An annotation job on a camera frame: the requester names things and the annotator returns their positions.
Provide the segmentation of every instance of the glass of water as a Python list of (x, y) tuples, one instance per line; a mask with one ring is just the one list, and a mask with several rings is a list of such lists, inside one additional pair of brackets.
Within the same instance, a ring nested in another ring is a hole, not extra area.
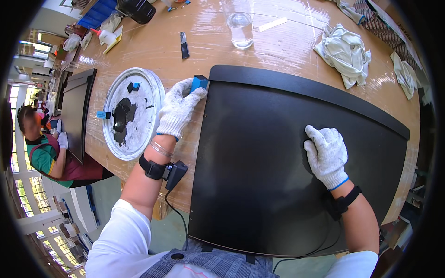
[(247, 49), (253, 44), (252, 16), (248, 0), (222, 0), (227, 26), (236, 48)]

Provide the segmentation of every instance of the black panel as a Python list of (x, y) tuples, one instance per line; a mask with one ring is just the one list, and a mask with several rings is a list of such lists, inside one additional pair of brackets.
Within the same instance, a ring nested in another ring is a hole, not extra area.
[[(215, 68), (210, 72), (213, 81), (199, 140), (189, 236), (276, 257), (309, 253), (328, 232), (323, 247), (334, 243), (340, 229), (322, 208), (326, 188), (312, 175), (303, 148), (309, 124), (318, 129), (335, 127), (342, 133), (349, 154), (345, 171), (363, 190), (378, 222), (383, 221), (403, 169), (405, 138), (369, 117), (318, 98), (215, 81)], [(255, 76), (273, 73), (242, 71), (252, 83)], [(241, 79), (239, 72), (232, 73), (225, 73), (225, 79)], [(287, 74), (268, 80), (278, 87), (273, 81), (310, 87), (299, 84), (309, 82), (306, 79)], [(349, 95), (330, 86), (324, 94)], [(364, 105), (364, 109), (376, 108)], [(342, 233), (335, 246), (317, 255), (345, 250)]]
[(62, 121), (68, 135), (69, 151), (82, 164), (88, 105), (96, 72), (93, 68), (70, 76), (63, 93)]
[(317, 81), (260, 68), (228, 65), (213, 66), (210, 74), (210, 81), (264, 86), (327, 101), (367, 116), (409, 140), (409, 129), (385, 111), (359, 97)]

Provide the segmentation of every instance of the white sleeve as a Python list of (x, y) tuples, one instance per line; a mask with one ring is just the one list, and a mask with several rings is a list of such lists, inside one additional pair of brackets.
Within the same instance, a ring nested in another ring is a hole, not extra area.
[(139, 277), (163, 255), (148, 255), (150, 241), (148, 218), (127, 201), (118, 200), (110, 221), (88, 253), (88, 278)]
[(372, 251), (349, 253), (339, 258), (326, 274), (326, 278), (369, 278), (379, 256)]

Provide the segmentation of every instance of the factory floor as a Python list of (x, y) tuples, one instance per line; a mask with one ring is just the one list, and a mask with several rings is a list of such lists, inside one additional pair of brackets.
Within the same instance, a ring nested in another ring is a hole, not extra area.
[[(89, 237), (95, 241), (111, 217), (111, 209), (114, 203), (121, 195), (121, 181), (117, 177), (111, 177), (104, 181), (99, 181), (93, 184), (93, 200), (96, 205), (96, 216), (100, 221), (100, 226), (97, 230), (88, 233)], [(81, 232), (83, 230), (82, 224), (74, 211), (74, 204), (70, 193), (61, 195), (65, 199), (69, 208), (72, 208), (71, 215), (74, 222), (78, 224)], [(185, 219), (188, 219), (188, 214), (182, 212)], [(155, 219), (151, 222), (152, 241), (150, 250), (159, 253), (170, 250), (172, 248), (181, 249), (185, 240), (184, 225), (181, 218), (174, 211), (169, 215), (157, 221)], [(280, 259), (274, 259), (274, 266)], [(336, 260), (334, 255), (303, 258), (294, 261), (282, 262), (277, 267), (276, 274), (283, 278), (287, 277), (323, 277), (332, 263)]]

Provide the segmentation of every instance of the white glove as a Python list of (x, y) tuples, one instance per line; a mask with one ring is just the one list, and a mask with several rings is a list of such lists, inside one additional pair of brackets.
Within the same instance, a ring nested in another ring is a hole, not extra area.
[(312, 172), (328, 190), (337, 188), (348, 180), (343, 167), (348, 161), (343, 137), (336, 129), (324, 128), (319, 131), (308, 125), (304, 130), (312, 139), (304, 142)]
[(56, 131), (57, 131), (58, 134), (60, 134), (62, 132), (62, 120), (61, 119), (59, 119), (57, 121)]
[(159, 127), (157, 133), (173, 135), (180, 138), (182, 129), (187, 125), (192, 116), (192, 111), (197, 103), (206, 97), (204, 88), (197, 88), (188, 96), (193, 78), (188, 78), (176, 83), (164, 98), (164, 104), (159, 111)]
[(68, 149), (68, 137), (66, 136), (66, 132), (62, 132), (59, 134), (57, 142), (59, 142), (59, 146), (61, 149)]

